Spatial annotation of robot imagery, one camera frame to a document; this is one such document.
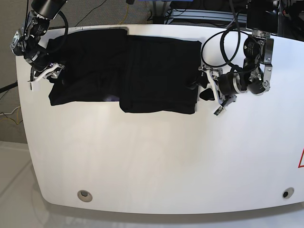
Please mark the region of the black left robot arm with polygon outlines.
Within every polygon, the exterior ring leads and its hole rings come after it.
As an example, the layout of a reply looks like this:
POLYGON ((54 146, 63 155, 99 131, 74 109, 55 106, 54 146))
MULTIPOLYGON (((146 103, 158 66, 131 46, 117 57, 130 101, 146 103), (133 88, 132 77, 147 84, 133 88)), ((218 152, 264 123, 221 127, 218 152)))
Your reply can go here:
POLYGON ((233 1, 229 1, 229 6, 233 22, 226 30, 219 32, 221 36, 219 48, 224 63, 212 65, 203 60, 203 65, 199 68, 202 75, 191 84, 191 88, 198 86, 203 88, 199 94, 200 99, 217 101, 219 111, 235 102, 238 94, 251 92, 254 95, 262 95, 269 91, 274 47, 271 35, 278 32, 279 1, 249 0, 247 2, 246 28, 252 33, 247 35, 244 43, 241 43, 243 31, 233 1), (233 64, 236 53, 228 57, 225 51, 226 35, 233 31, 237 33, 236 50, 239 47, 243 48, 245 55, 243 66, 233 64))

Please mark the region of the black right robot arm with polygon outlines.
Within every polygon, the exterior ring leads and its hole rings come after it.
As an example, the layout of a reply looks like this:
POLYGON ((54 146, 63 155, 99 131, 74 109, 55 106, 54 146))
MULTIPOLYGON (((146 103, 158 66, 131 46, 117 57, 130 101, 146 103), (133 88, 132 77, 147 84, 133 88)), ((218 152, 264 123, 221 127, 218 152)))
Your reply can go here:
POLYGON ((67 39, 68 21, 61 11, 66 3, 66 0, 34 0, 31 10, 26 10, 24 25, 13 37, 10 49, 14 55, 23 56, 31 65, 30 82, 41 78, 56 79, 65 68, 63 64, 50 62, 49 54, 59 51, 67 39), (60 16, 64 21, 64 35, 55 48, 44 48, 39 42, 47 33, 50 21, 56 16, 60 16))

